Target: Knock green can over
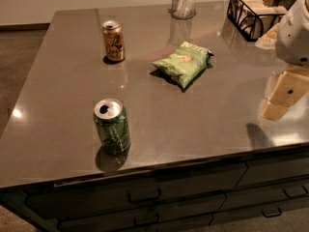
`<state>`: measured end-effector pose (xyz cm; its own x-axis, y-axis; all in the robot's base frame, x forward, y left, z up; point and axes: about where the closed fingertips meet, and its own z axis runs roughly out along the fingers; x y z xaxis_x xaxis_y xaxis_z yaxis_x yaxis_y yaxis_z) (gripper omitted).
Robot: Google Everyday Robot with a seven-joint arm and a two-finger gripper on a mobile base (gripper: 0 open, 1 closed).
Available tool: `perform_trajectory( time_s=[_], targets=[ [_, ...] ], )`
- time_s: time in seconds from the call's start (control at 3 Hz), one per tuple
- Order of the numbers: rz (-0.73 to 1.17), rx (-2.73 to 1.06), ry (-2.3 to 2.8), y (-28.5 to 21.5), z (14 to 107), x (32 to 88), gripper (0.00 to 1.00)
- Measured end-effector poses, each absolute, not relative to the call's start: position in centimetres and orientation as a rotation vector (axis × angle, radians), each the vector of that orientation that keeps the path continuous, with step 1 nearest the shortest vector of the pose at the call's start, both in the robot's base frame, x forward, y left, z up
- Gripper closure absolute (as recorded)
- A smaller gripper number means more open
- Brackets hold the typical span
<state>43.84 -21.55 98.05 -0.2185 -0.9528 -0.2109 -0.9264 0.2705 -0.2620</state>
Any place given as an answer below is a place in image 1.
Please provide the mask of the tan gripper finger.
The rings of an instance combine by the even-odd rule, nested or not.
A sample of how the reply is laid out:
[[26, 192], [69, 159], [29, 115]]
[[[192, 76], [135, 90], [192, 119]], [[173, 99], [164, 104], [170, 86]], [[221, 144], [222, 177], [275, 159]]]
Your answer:
[[261, 102], [261, 116], [268, 120], [280, 120], [308, 92], [308, 69], [274, 72], [267, 81]]

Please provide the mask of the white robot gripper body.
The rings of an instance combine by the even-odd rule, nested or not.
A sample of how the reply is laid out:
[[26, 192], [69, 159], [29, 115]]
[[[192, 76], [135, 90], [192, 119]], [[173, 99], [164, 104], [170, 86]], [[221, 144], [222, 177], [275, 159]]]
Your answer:
[[309, 66], [309, 0], [296, 0], [282, 17], [276, 36], [276, 54], [288, 64]]

